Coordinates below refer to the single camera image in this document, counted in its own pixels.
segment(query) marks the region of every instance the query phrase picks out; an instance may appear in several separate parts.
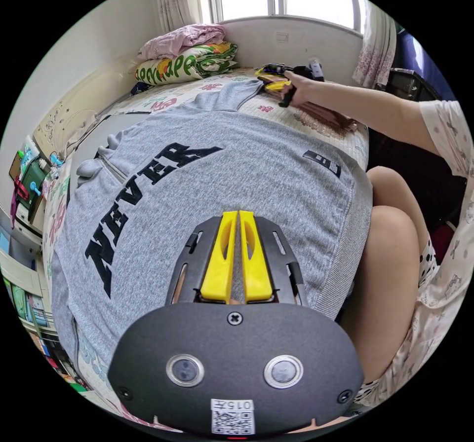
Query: leg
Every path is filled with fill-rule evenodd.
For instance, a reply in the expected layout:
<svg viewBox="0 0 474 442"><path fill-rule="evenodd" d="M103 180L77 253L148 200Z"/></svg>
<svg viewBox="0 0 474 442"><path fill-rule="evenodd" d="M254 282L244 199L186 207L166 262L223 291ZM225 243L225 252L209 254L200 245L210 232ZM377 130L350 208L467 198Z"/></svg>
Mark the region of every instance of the leg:
<svg viewBox="0 0 474 442"><path fill-rule="evenodd" d="M400 209L372 209L367 243L341 327L351 338L364 383L382 376L413 316L419 276L417 230Z"/></svg>
<svg viewBox="0 0 474 442"><path fill-rule="evenodd" d="M420 255L428 243L429 233L420 206L403 177L393 169L377 166L367 172L373 185L374 206L388 205L404 211L415 224Z"/></svg>

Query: qr code label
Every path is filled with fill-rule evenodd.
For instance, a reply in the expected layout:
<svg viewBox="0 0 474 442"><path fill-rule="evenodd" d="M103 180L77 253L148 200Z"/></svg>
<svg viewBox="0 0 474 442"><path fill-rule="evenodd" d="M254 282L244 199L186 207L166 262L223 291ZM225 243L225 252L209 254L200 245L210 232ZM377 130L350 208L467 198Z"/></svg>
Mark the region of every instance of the qr code label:
<svg viewBox="0 0 474 442"><path fill-rule="evenodd" d="M211 399L211 411L213 434L255 434L252 400Z"/></svg>

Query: bed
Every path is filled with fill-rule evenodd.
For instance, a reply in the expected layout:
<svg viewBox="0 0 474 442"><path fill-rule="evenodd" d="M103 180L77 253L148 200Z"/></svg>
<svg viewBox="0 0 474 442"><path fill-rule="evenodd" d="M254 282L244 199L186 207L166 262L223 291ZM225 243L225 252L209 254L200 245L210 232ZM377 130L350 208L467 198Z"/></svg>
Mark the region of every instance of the bed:
<svg viewBox="0 0 474 442"><path fill-rule="evenodd" d="M73 196L77 187L78 166L83 161L93 158L99 146L107 144L109 134L116 134L139 123L145 115L160 114L193 99L198 93L220 90L229 82L255 78L253 69L240 68L204 80L153 87L130 96L127 95L127 91L135 83L135 80L130 78L133 76L129 74L131 65L133 60L124 58L110 67L109 71L105 69L95 74L89 81L87 79L83 81L75 92L68 93L65 99L52 109L50 117L46 117L35 132L35 141L44 156L50 157L52 153L59 151L67 153L64 164L54 169L43 184L43 194L46 198L43 263L50 293L52 251L62 229L69 198ZM101 85L105 89L113 85L112 91L101 90L100 95L94 95L95 91L101 89ZM119 101L114 103L113 98L119 98ZM354 132L335 130L297 108L280 108L277 100L266 93L253 97L243 104L239 111L316 136L342 149L354 158L362 169L365 170L367 167L368 130L363 125L359 125ZM121 406L107 381L106 366L83 338L80 329L79 350L77 370L103 400L104 405L111 412L150 425L138 421ZM152 426L165 428L158 423Z"/></svg>

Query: curtain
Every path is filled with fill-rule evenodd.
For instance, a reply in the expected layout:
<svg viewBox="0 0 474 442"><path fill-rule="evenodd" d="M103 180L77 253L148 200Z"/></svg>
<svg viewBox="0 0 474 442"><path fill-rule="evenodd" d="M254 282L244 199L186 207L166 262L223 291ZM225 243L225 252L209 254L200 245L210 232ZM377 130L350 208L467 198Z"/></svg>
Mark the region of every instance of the curtain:
<svg viewBox="0 0 474 442"><path fill-rule="evenodd" d="M157 0L158 27L161 34L188 24L202 23L199 0Z"/></svg>
<svg viewBox="0 0 474 442"><path fill-rule="evenodd" d="M385 86L395 57L395 21L368 0L365 0L365 13L362 50L352 78L366 88Z"/></svg>

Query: thigh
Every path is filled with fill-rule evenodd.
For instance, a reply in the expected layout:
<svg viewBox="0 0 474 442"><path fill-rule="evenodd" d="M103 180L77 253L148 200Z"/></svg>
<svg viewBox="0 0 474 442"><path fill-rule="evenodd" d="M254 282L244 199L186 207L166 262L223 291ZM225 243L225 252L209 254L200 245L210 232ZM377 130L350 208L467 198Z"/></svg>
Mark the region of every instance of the thigh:
<svg viewBox="0 0 474 442"><path fill-rule="evenodd" d="M410 217L393 207L374 207L354 290L340 321L359 355L365 383L380 378L405 339L419 264Z"/></svg>

